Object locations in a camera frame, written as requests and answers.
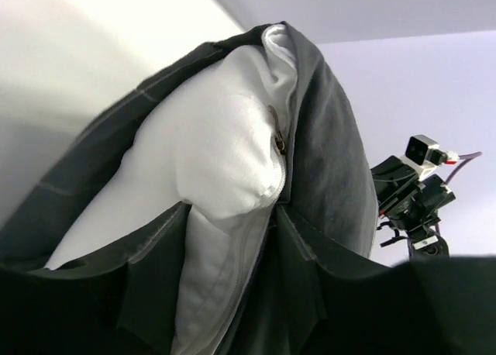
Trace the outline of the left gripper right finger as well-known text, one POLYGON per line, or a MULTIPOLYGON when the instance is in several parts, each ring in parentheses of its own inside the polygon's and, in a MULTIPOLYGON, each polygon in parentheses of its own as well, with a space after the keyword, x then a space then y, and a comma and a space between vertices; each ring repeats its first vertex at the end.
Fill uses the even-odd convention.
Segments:
POLYGON ((493 354, 495 261, 384 267, 274 213, 234 354, 493 354))

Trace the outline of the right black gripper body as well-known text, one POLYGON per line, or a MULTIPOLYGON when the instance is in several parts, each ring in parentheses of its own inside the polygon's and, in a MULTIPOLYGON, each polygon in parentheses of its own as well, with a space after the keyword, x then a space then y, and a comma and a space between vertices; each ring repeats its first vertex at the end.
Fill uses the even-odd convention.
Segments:
POLYGON ((456 199, 448 184, 428 160, 417 164, 409 158, 390 156, 371 169, 379 215, 393 226, 434 226, 438 211, 456 199))

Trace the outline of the dark grey checked pillowcase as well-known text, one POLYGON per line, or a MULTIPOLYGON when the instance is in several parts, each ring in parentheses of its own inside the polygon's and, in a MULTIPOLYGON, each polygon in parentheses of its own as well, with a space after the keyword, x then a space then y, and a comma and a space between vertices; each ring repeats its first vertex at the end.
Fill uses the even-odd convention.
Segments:
MULTIPOLYGON (((267 248, 274 213, 297 212, 327 239, 368 260, 377 222, 377 197, 349 100, 319 49, 289 24, 298 80, 290 99, 284 149, 286 181, 270 213, 253 273, 226 334, 212 354, 234 354, 232 343, 267 248)), ((241 46, 259 46, 269 24, 216 43, 203 43, 144 80, 97 116, 7 218, 1 265, 37 266, 119 169, 146 117, 189 78, 241 46)))

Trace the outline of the white pillow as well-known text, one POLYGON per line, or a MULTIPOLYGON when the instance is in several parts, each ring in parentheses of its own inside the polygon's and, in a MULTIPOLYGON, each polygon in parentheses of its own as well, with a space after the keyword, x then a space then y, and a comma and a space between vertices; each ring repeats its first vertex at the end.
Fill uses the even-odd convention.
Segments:
POLYGON ((221 343, 286 181, 296 58, 284 25, 261 39, 189 78, 146 117, 46 263, 56 270, 188 203, 175 354, 212 354, 221 343))

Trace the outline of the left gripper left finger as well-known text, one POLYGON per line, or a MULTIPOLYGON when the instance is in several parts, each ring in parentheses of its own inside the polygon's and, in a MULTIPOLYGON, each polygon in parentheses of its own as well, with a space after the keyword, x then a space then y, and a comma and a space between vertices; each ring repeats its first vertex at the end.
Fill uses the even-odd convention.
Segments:
POLYGON ((190 208, 57 270, 1 265, 3 354, 168 354, 190 208))

